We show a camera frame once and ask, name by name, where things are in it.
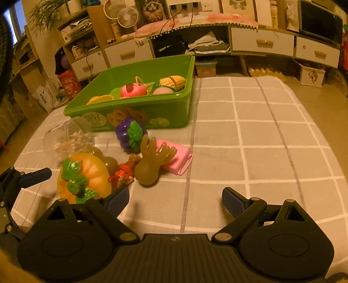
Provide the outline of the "yellow toy bowl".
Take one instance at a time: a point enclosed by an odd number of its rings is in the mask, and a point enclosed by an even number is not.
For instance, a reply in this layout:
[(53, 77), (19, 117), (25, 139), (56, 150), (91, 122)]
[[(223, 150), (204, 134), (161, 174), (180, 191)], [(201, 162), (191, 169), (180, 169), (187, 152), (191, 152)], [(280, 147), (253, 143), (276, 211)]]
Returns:
[(98, 104), (98, 103), (104, 103), (108, 101), (113, 101), (114, 97), (110, 94), (102, 95), (102, 96), (94, 96), (92, 97), (86, 106), (92, 105), (92, 104)]

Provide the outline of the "white storage crate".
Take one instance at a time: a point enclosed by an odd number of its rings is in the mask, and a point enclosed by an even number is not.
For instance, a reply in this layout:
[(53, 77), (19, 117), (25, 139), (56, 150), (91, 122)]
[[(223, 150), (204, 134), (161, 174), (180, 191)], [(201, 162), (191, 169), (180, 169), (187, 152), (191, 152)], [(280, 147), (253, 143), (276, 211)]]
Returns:
[(322, 87), (326, 71), (321, 64), (292, 59), (289, 61), (288, 67), (300, 85)]

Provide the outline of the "grey checked table cloth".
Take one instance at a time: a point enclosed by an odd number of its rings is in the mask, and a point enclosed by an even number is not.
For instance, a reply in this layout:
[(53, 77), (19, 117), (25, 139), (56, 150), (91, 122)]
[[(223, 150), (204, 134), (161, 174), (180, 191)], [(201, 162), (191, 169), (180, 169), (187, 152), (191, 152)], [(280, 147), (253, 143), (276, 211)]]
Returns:
[(222, 206), (225, 187), (273, 205), (294, 199), (334, 246), (329, 274), (347, 271), (346, 177), (290, 87), (274, 77), (196, 79), (188, 124), (166, 123), (151, 119), (149, 135), (187, 147), (193, 161), (151, 187), (133, 182), (123, 223), (139, 235), (212, 236), (232, 219)]

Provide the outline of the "potted green plant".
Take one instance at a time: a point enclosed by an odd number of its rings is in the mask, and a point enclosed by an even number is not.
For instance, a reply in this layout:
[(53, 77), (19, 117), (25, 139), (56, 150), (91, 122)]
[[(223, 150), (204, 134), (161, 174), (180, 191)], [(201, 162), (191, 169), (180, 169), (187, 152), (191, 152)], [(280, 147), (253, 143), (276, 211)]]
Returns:
[[(72, 7), (69, 7), (69, 3), (76, 2), (79, 8), (76, 12), (73, 12)], [(63, 1), (63, 0), (48, 0), (39, 1), (30, 10), (28, 21), (31, 24), (31, 31), (35, 35), (41, 35), (46, 30), (52, 31), (57, 27), (57, 24), (62, 21), (62, 15), (60, 8), (66, 8), (69, 14), (74, 14), (83, 10), (81, 1)]]

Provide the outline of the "wooden tv cabinet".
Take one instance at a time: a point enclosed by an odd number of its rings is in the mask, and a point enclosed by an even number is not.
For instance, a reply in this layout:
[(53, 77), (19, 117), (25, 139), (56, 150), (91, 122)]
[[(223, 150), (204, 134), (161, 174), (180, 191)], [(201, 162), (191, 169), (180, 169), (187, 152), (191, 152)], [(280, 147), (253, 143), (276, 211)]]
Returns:
[(182, 23), (178, 19), (148, 24), (116, 39), (103, 7), (92, 6), (58, 25), (63, 50), (77, 79), (96, 76), (107, 68), (175, 55), (280, 56), (336, 68), (337, 46), (290, 31), (241, 22)]

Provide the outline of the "black microwave oven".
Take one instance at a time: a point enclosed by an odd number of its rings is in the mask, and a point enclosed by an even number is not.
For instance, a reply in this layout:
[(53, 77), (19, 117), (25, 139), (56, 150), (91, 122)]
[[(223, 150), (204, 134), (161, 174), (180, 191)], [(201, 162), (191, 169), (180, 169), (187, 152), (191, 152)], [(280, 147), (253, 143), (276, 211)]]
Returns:
[(299, 33), (327, 42), (342, 43), (343, 20), (309, 1), (299, 1)]

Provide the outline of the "pink pig toy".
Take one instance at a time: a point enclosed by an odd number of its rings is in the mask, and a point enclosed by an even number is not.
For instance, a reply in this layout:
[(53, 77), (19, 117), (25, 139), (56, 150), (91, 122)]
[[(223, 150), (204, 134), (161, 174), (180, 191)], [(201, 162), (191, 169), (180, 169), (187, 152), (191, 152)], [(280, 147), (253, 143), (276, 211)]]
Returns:
[(135, 76), (135, 82), (122, 86), (120, 90), (120, 98), (139, 97), (147, 94), (148, 88), (143, 80), (138, 76)]

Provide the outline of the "purple toy grapes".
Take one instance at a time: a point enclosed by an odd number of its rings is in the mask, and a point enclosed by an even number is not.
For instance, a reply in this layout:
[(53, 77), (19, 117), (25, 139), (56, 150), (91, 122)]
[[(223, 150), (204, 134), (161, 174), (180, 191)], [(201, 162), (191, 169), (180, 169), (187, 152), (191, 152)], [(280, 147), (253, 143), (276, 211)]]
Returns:
[(127, 118), (116, 126), (115, 133), (121, 148), (129, 153), (138, 153), (142, 138), (147, 131), (141, 122), (136, 122), (134, 118)]

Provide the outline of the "pink clear capsule ball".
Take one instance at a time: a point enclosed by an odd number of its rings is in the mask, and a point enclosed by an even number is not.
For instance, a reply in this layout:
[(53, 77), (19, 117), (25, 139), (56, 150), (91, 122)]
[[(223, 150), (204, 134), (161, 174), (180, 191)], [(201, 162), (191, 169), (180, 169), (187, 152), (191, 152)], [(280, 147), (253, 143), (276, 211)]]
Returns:
[(158, 94), (172, 94), (175, 91), (172, 88), (161, 86), (156, 88), (155, 90), (152, 91), (153, 95), (158, 95)]

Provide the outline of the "egg carton tray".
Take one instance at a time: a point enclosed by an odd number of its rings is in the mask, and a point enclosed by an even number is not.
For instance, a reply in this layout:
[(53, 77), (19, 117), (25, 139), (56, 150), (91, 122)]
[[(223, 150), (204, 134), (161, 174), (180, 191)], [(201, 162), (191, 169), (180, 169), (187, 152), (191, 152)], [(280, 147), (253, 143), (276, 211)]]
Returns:
[(287, 79), (281, 70), (270, 65), (247, 64), (247, 71), (251, 77), (272, 76), (286, 82)]

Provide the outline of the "pink cloth runner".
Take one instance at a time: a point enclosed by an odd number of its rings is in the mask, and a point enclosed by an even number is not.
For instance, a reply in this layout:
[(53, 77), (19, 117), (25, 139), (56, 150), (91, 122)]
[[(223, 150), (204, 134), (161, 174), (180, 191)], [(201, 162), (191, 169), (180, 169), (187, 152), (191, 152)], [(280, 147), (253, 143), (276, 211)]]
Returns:
[(143, 25), (134, 33), (134, 41), (143, 45), (149, 39), (168, 34), (178, 29), (228, 25), (231, 27), (258, 29), (259, 24), (245, 15), (210, 13), (202, 18), (193, 17), (187, 21), (183, 18), (174, 17), (162, 21)]

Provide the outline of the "white desk fan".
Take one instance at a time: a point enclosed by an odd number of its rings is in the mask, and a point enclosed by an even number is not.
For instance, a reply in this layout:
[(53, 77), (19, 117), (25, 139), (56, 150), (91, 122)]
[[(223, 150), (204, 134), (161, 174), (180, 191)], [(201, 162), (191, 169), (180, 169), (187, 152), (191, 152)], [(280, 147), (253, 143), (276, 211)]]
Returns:
[(103, 11), (108, 19), (117, 19), (120, 10), (126, 7), (124, 0), (107, 0), (104, 4)]
[(139, 13), (134, 7), (122, 8), (117, 15), (117, 21), (123, 28), (132, 28), (139, 21)]

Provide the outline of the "brown antler toy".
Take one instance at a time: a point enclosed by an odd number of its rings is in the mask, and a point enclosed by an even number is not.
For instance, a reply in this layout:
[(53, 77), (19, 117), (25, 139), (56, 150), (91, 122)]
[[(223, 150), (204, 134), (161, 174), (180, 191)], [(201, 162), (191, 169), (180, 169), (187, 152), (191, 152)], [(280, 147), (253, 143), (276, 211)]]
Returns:
[(169, 147), (165, 141), (157, 148), (156, 138), (149, 138), (145, 134), (140, 144), (140, 152), (142, 159), (135, 167), (134, 176), (141, 185), (151, 186), (159, 178), (160, 167), (169, 163), (177, 154), (177, 148)]

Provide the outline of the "red small toy figure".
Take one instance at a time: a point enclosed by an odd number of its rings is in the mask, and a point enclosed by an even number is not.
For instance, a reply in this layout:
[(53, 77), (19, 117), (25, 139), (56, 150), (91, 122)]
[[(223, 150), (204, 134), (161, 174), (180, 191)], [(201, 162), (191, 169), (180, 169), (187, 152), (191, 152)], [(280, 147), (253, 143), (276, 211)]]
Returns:
[(112, 185), (112, 192), (134, 181), (134, 171), (141, 159), (139, 155), (131, 154), (128, 161), (119, 165), (119, 169), (108, 178)]

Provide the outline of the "orange toy pumpkin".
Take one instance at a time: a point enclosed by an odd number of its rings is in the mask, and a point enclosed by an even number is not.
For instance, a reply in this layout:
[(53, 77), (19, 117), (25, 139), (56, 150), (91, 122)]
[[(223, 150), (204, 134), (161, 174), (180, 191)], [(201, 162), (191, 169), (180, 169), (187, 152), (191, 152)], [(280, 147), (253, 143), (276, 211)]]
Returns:
[(67, 199), (70, 204), (85, 203), (112, 193), (109, 177), (102, 160), (89, 153), (79, 153), (62, 161), (57, 191), (60, 198)]

